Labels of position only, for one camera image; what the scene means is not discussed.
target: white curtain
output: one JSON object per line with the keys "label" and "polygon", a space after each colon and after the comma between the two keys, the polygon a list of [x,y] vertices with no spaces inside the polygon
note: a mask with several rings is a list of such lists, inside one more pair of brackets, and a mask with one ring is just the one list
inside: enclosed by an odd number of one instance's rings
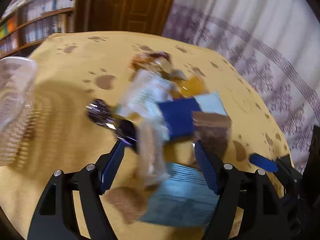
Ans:
{"label": "white curtain", "polygon": [[260,94],[303,172],[320,120],[320,24],[305,0],[175,0],[163,36],[226,57]]}

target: yellow tablecloth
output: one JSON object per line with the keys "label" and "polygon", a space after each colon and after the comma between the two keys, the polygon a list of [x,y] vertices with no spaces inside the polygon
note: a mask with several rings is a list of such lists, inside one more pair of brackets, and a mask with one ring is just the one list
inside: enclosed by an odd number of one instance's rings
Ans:
{"label": "yellow tablecloth", "polygon": [[[115,105],[128,88],[127,66],[134,54],[163,50],[172,55],[174,68],[188,76],[201,71],[209,91],[217,90],[233,121],[232,138],[224,162],[254,172],[248,156],[257,152],[269,159],[289,154],[287,142],[258,94],[217,52],[163,37],[129,32],[54,34],[37,48],[31,59],[38,62],[35,111],[22,141],[17,160],[0,167],[0,205],[15,228],[27,238],[30,221],[50,176],[56,169],[79,171],[108,153],[113,134],[90,122],[84,106],[92,98]],[[104,85],[96,85],[103,80]],[[167,145],[167,161],[187,163],[190,143]],[[126,150],[113,187],[135,183],[137,155]],[[270,175],[281,194],[279,182]],[[171,228],[136,222],[126,225],[121,214],[101,197],[110,223],[122,239],[200,239],[199,228]],[[81,233],[86,231],[75,193]]]}

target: wooden door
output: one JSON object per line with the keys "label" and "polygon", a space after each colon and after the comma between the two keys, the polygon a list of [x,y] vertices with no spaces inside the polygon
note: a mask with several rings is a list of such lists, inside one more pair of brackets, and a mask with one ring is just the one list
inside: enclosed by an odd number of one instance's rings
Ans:
{"label": "wooden door", "polygon": [[161,35],[173,0],[104,0],[104,30]]}

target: blue tab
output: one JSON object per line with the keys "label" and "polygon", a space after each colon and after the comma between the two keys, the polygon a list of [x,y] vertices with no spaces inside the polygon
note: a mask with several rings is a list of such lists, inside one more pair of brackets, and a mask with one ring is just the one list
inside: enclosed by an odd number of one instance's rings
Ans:
{"label": "blue tab", "polygon": [[192,111],[201,111],[195,98],[183,98],[158,104],[170,139],[193,134]]}
{"label": "blue tab", "polygon": [[220,195],[217,171],[212,166],[209,158],[207,157],[207,154],[202,149],[199,142],[196,142],[195,144],[195,157],[209,189],[211,189],[215,194]]}
{"label": "blue tab", "polygon": [[265,171],[269,171],[269,172],[278,171],[278,167],[274,161],[269,160],[257,153],[254,153],[249,157],[249,162],[264,169]]}

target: black object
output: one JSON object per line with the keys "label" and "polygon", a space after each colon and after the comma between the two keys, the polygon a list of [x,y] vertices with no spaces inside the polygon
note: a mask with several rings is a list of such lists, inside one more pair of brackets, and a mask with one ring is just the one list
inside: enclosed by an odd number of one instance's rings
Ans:
{"label": "black object", "polygon": [[55,171],[45,187],[32,217],[28,239],[87,239],[80,235],[72,191],[80,193],[85,222],[92,240],[117,239],[103,210],[99,195],[110,189],[124,156],[122,141],[109,154],[81,171],[64,174]]}
{"label": "black object", "polygon": [[116,127],[116,136],[123,141],[127,147],[137,152],[137,132],[135,126],[129,120],[120,120]]}
{"label": "black object", "polygon": [[88,118],[95,124],[113,130],[116,137],[123,141],[127,147],[137,150],[136,129],[129,120],[117,120],[112,116],[110,106],[102,100],[95,98],[86,107]]}
{"label": "black object", "polygon": [[104,100],[95,98],[85,108],[92,122],[105,128],[114,127],[115,119],[112,117],[110,106]]}

